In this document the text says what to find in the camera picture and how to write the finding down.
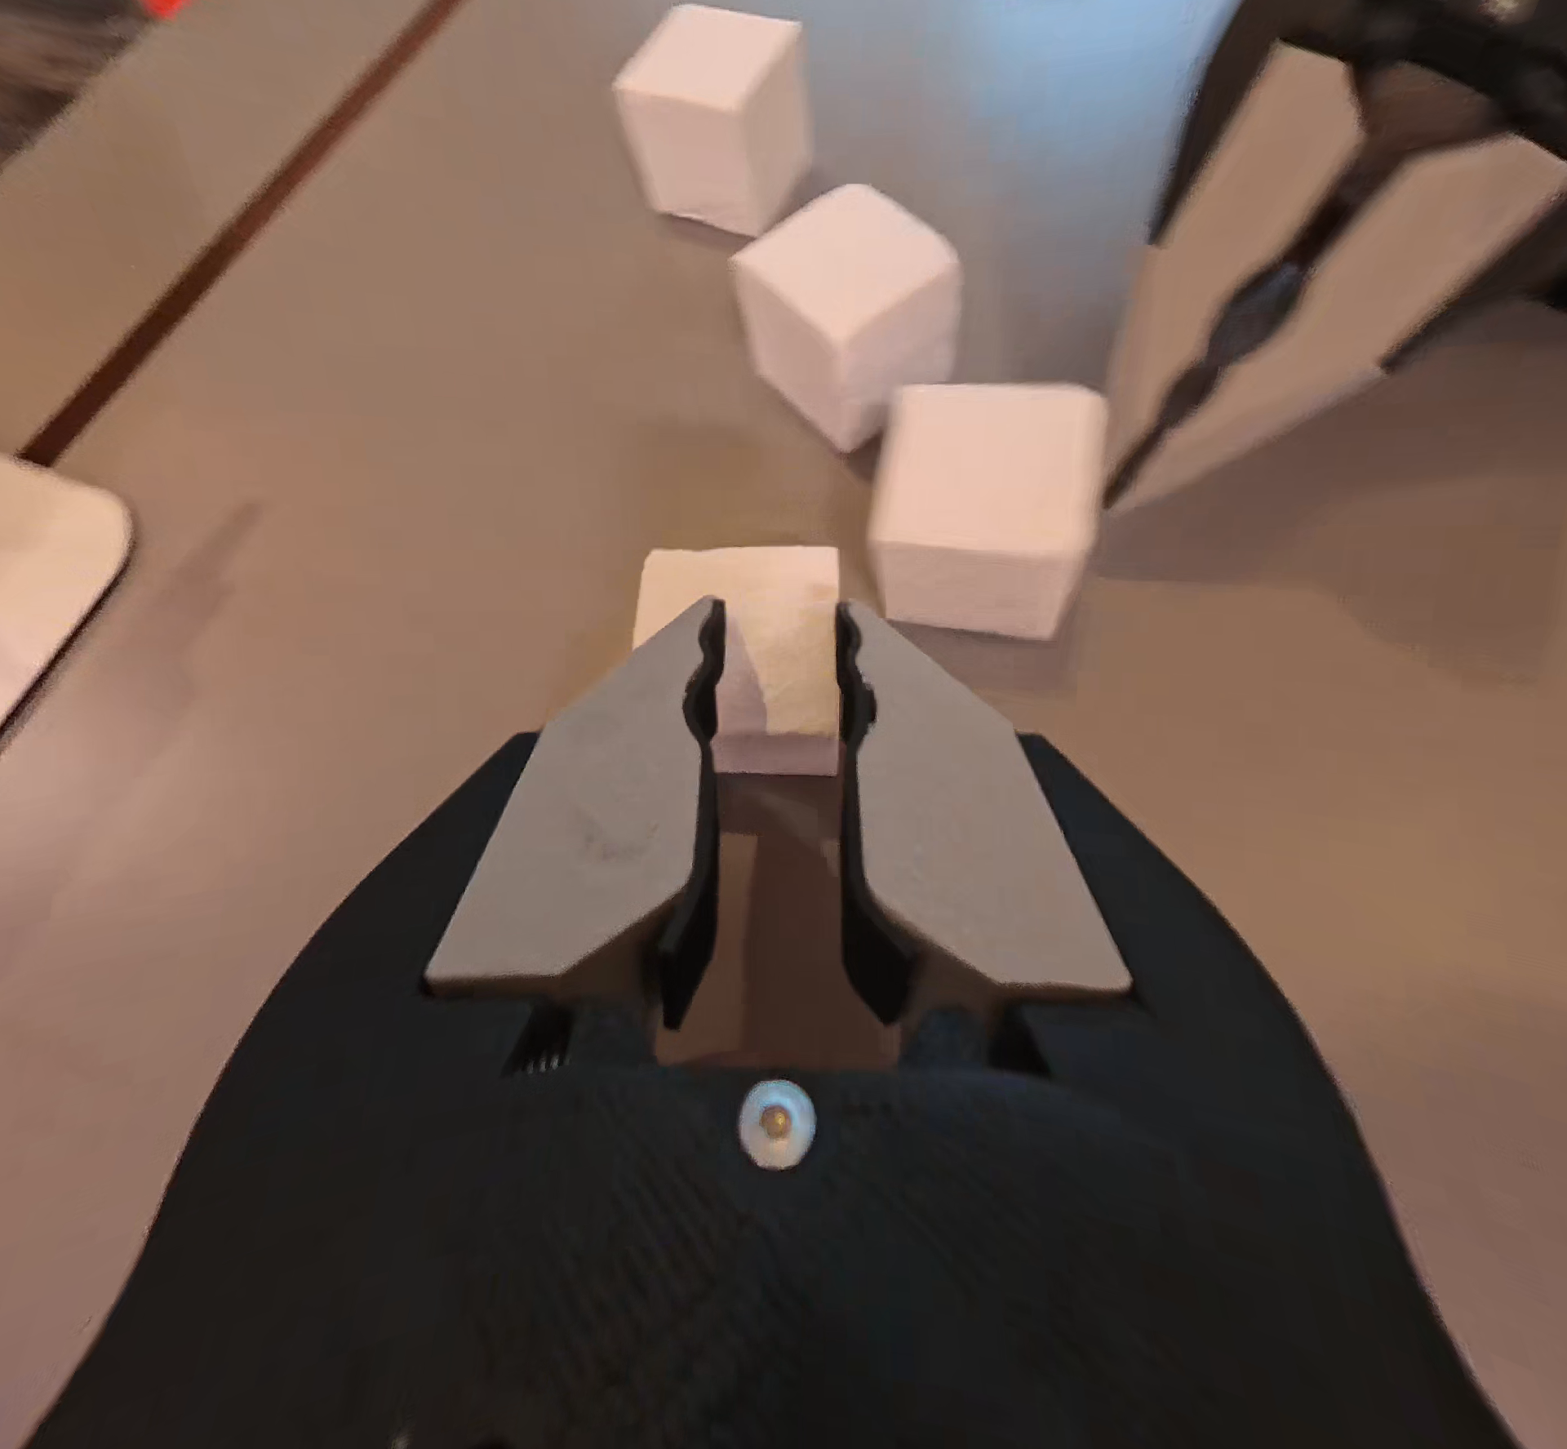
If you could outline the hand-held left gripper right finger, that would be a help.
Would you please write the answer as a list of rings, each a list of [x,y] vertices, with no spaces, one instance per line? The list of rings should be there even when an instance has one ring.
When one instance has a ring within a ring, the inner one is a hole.
[[[1133,975],[1020,733],[871,608],[835,613],[841,945],[884,1025],[1100,1004]]]

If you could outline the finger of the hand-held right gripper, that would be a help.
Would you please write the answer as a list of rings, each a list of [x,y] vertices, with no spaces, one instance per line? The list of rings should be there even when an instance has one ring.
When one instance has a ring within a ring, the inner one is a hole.
[[[1108,375],[1108,470],[1147,441],[1186,375],[1224,382],[1256,354],[1242,296],[1283,264],[1360,146],[1351,69],[1278,45],[1138,259]]]
[[[1486,278],[1564,216],[1564,162],[1516,137],[1401,166],[1323,251],[1244,293],[1262,346],[1229,380],[1186,375],[1108,472],[1108,509],[1188,488],[1391,375]]]

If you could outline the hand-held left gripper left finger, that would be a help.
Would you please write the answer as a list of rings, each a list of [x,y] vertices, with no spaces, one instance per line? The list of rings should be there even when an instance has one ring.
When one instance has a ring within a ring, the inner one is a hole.
[[[726,622],[701,599],[544,728],[425,970],[431,993],[604,1002],[683,1027],[719,936]]]

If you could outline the white hard foam cube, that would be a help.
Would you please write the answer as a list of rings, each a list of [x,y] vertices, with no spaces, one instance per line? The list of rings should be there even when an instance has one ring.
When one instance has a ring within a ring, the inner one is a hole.
[[[680,4],[613,83],[647,207],[755,241],[814,167],[803,24]]]
[[[893,398],[952,379],[964,269],[954,244],[871,185],[841,185],[732,259],[748,354],[841,454]]]
[[[714,766],[723,776],[826,776],[841,762],[834,547],[656,551],[638,592],[635,646],[705,599],[726,606]]]
[[[1068,384],[902,389],[869,524],[886,619],[1054,638],[1097,543],[1108,418]]]

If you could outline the white document stand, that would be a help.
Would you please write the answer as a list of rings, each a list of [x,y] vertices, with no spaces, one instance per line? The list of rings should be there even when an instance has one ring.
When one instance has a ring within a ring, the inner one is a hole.
[[[44,683],[130,563],[116,493],[3,456],[3,723]]]

